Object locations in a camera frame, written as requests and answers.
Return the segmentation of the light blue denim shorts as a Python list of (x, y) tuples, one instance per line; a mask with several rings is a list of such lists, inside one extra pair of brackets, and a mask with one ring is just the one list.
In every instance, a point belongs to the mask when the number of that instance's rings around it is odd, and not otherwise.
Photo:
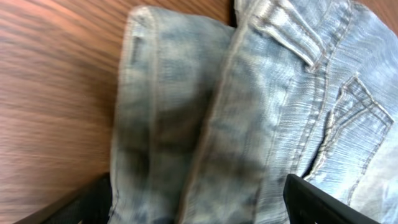
[(110, 223), (287, 223), (295, 174), (397, 222), (397, 36), (355, 1), (141, 6), (119, 67)]

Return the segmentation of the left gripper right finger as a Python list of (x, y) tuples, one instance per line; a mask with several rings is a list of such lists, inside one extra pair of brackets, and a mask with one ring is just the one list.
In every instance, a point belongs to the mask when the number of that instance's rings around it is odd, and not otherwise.
[(379, 224), (295, 174), (287, 176), (283, 198), (290, 224)]

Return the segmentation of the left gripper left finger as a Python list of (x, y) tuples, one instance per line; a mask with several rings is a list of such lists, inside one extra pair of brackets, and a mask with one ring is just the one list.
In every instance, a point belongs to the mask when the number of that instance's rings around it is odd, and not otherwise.
[(16, 224), (107, 224), (111, 204), (110, 176), (105, 173)]

